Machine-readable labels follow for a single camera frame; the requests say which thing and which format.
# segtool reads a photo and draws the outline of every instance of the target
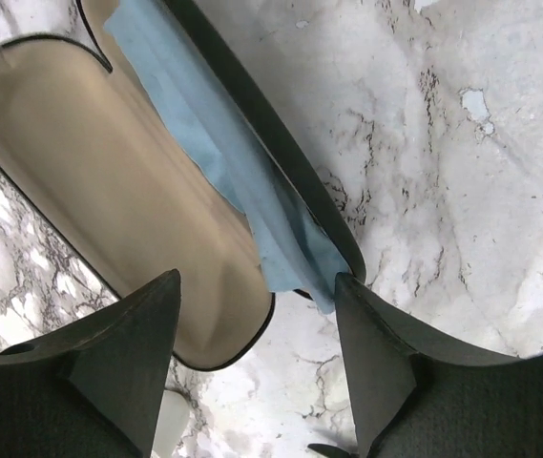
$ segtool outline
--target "blue towel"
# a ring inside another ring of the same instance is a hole
[[[157,0],[121,0],[105,24],[167,130],[244,213],[272,292],[305,289],[324,313],[349,268],[313,221],[173,15]]]

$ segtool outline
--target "marble tile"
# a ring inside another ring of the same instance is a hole
[[[357,237],[367,285],[491,349],[543,351],[543,2],[199,0]],[[69,0],[0,1],[0,42],[89,38]],[[0,349],[115,298],[0,174]],[[334,317],[280,295],[237,364],[173,362],[176,456],[355,444]]]

